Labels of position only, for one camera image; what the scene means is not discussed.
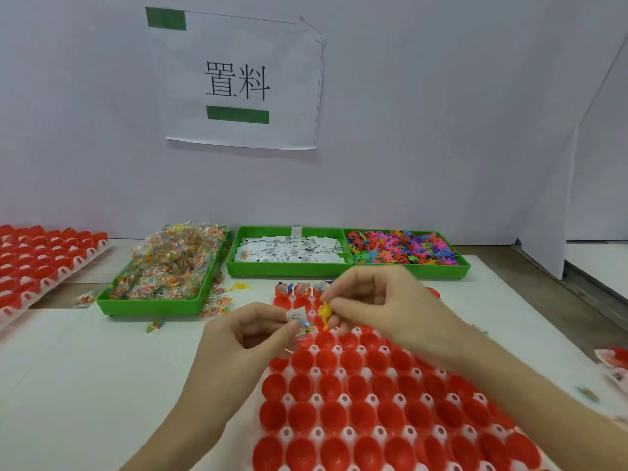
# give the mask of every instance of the paper sign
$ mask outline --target paper sign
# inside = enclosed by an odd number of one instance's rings
[[[307,23],[146,7],[167,139],[316,147],[323,36]]]

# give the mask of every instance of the green plastic bin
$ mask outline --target green plastic bin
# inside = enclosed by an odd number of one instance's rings
[[[196,316],[200,314],[212,290],[214,278],[220,271],[222,261],[227,255],[230,237],[231,233],[227,232],[207,270],[199,295],[195,299],[110,299],[109,293],[105,289],[98,296],[96,302],[102,312],[108,316]],[[117,284],[118,277],[124,270],[126,267],[111,282],[112,285]]]
[[[382,231],[384,233],[388,233],[390,230],[383,230],[383,229],[378,229],[378,228],[350,228],[350,229],[344,229],[343,232],[345,234],[345,240],[347,239],[346,235],[347,233],[350,233],[351,231]],[[414,277],[417,277],[418,279],[462,279],[463,277],[467,276],[467,273],[469,271],[469,269],[471,268],[471,265],[467,262],[467,260],[464,258],[464,256],[460,253],[458,253],[458,251],[456,251],[456,248],[454,248],[451,243],[449,243],[449,241],[447,241],[447,239],[439,232],[435,232],[434,230],[430,230],[430,231],[412,231],[412,230],[407,230],[410,231],[411,233],[415,234],[415,235],[427,235],[427,234],[431,234],[431,233],[436,233],[436,236],[439,238],[442,238],[447,245],[451,248],[451,251],[453,251],[454,253],[456,253],[456,259],[459,263],[459,266],[449,266],[446,264],[403,264],[403,265],[399,265],[399,266],[404,266],[406,269],[408,269],[412,275]],[[371,266],[371,263],[363,263],[363,262],[354,262],[353,261],[353,254],[351,254],[351,261],[353,264],[368,264],[369,266]],[[373,266],[385,266],[385,263],[373,263]]]
[[[338,277],[353,265],[353,255],[344,232],[339,228],[303,227],[303,237],[316,236],[337,239],[342,246],[339,254],[345,263],[323,262],[247,262],[234,261],[236,252],[243,238],[261,238],[263,236],[290,236],[292,227],[288,226],[241,226],[227,256],[227,271],[233,277]]]

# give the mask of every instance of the curled paper corner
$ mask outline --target curled paper corner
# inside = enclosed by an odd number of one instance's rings
[[[299,15],[299,24],[303,26],[307,31],[312,33],[312,36],[314,36],[314,39],[316,39],[318,43],[323,42],[323,35],[316,31],[316,29],[314,29],[314,27],[310,23],[305,21],[303,19],[303,16],[301,15]]]

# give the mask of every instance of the hand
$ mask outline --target hand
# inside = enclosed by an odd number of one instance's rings
[[[205,325],[196,357],[173,412],[208,437],[211,448],[275,357],[289,358],[300,323],[286,311],[251,303]]]
[[[401,266],[354,266],[321,295],[346,334],[356,324],[380,331],[391,342],[439,367],[453,367],[452,358],[467,325]]]

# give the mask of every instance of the green rectangle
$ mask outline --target green rectangle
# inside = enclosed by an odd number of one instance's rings
[[[187,31],[185,11],[146,6],[146,21],[151,28]]]
[[[231,122],[250,122],[252,124],[269,124],[267,110],[240,109],[238,107],[207,106],[207,118],[212,120],[229,120]]]
[[[236,252],[243,238],[261,238],[263,236],[290,236],[292,228],[288,226],[241,226],[227,255],[227,271],[233,277],[328,277],[340,276],[353,264],[353,256],[345,234],[339,228],[303,227],[302,236],[328,237],[337,239],[342,246],[339,254],[344,263],[337,262],[247,262],[234,261]]]
[[[345,235],[350,233],[351,231],[383,231],[388,232],[389,230],[382,230],[378,228],[351,228],[344,229]],[[463,255],[456,251],[456,248],[451,246],[451,243],[439,232],[430,230],[430,231],[412,231],[410,232],[414,235],[429,235],[432,233],[436,233],[436,236],[442,238],[444,242],[447,243],[451,251],[456,253],[456,261],[458,261],[458,266],[453,266],[450,264],[399,264],[398,266],[403,266],[408,269],[414,277],[419,279],[463,279],[467,276],[469,269],[471,269],[471,265],[468,263],[466,259],[464,259]],[[352,264],[368,264],[368,266],[387,266],[385,263],[363,263],[363,262],[355,262],[353,261],[353,254],[351,255]]]
[[[218,247],[214,260],[207,269],[205,280],[201,285],[199,294],[195,299],[111,299],[109,292],[105,289],[96,302],[102,312],[108,316],[142,316],[152,320],[161,319],[167,316],[197,316],[205,305],[205,301],[212,290],[214,278],[220,271],[222,261],[227,255],[228,242],[231,239],[231,232],[227,231],[225,239]],[[118,277],[126,267],[111,282],[117,285]]]

